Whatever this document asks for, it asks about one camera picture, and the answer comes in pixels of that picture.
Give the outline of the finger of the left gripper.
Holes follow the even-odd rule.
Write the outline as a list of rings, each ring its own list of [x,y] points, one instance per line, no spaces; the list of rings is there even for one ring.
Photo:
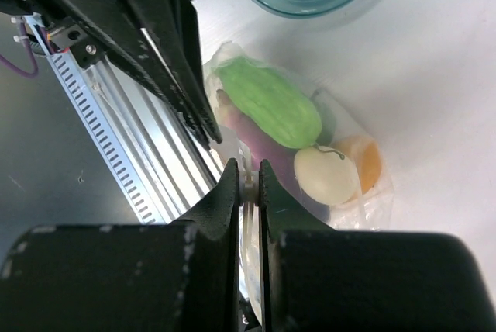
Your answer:
[[[222,142],[203,86],[198,15],[193,0],[126,0],[165,75],[160,90],[200,144]]]

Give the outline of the white egg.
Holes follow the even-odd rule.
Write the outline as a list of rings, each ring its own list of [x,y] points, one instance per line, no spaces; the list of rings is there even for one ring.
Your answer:
[[[331,147],[308,147],[294,156],[294,174],[300,188],[316,202],[337,206],[360,189],[355,164]]]

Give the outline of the light green chayote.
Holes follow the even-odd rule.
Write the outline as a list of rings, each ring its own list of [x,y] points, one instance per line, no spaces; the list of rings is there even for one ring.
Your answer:
[[[273,67],[245,56],[214,70],[234,105],[281,146],[302,149],[322,131],[319,112],[288,78]]]

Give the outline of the clear zip top bag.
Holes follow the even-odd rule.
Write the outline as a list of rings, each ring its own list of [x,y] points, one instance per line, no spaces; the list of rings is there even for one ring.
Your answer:
[[[223,140],[252,181],[268,161],[282,187],[338,230],[381,230],[393,187],[377,141],[329,94],[291,72],[223,43],[204,66],[205,90]]]

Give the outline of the yellow orange fruit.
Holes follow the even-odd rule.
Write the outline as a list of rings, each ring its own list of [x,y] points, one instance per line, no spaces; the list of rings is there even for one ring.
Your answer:
[[[367,194],[379,181],[382,160],[377,142],[369,136],[348,136],[331,144],[347,156],[356,166],[361,193]]]

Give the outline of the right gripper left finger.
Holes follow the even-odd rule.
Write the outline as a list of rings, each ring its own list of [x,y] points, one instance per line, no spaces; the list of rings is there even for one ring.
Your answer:
[[[165,225],[45,225],[1,266],[3,331],[235,331],[239,169]]]

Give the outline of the purple eggplant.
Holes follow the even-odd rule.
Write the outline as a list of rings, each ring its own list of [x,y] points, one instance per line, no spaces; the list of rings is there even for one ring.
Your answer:
[[[216,99],[219,104],[217,114],[220,124],[233,131],[236,137],[247,146],[253,170],[258,171],[260,162],[264,159],[268,160],[281,185],[299,202],[302,202],[302,190],[294,173],[296,152],[281,146],[262,131],[250,117],[234,105],[224,90],[216,91]]]

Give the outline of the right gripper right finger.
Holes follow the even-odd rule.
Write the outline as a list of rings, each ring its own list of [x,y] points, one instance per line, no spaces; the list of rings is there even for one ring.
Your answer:
[[[443,233],[334,230],[259,171],[265,331],[493,331],[474,256]]]

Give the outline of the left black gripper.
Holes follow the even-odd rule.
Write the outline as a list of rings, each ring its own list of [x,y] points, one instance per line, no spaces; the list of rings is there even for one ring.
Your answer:
[[[165,75],[126,0],[1,0],[1,12],[36,17],[27,38],[40,56],[70,52],[79,67],[88,68],[105,56],[106,48],[115,66],[166,103],[190,131],[160,90]]]

